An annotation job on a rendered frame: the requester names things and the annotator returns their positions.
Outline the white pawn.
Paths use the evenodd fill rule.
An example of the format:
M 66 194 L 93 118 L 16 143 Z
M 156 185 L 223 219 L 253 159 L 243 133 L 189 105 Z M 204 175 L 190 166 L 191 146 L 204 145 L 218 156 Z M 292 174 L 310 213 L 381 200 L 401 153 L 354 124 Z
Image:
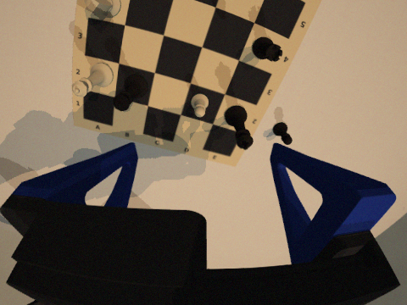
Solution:
M 197 117 L 203 117 L 205 115 L 205 109 L 209 105 L 209 99 L 202 93 L 196 94 L 192 97 L 191 101 L 194 113 Z

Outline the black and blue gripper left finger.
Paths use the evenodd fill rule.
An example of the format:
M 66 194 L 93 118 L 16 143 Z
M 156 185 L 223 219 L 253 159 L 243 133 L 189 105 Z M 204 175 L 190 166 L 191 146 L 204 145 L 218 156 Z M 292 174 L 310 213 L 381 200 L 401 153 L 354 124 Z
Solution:
M 134 142 L 26 180 L 11 195 L 40 197 L 51 202 L 86 204 L 85 196 L 94 186 L 122 167 L 106 207 L 127 208 L 137 169 Z

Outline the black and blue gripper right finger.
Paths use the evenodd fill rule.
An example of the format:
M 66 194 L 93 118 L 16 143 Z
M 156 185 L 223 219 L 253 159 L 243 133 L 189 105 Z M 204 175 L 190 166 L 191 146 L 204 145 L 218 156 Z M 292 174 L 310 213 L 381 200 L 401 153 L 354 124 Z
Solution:
M 270 165 L 291 264 L 312 262 L 336 236 L 371 230 L 396 200 L 386 183 L 279 143 L 273 144 Z M 312 220 L 285 166 L 321 193 L 322 204 Z

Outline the black and cream chessboard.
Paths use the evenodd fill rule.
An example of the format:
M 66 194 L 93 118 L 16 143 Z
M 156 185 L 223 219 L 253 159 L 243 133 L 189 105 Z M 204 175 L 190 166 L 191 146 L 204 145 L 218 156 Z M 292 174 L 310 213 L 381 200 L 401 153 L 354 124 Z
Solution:
M 77 0 L 72 83 L 107 64 L 108 86 L 73 94 L 74 126 L 236 167 L 244 151 L 226 123 L 231 106 L 247 112 L 251 137 L 276 94 L 321 0 L 120 0 L 113 17 Z M 259 59 L 253 44 L 279 45 L 277 62 Z M 130 75 L 148 92 L 126 111 L 114 97 Z M 203 117 L 191 101 L 209 99 Z

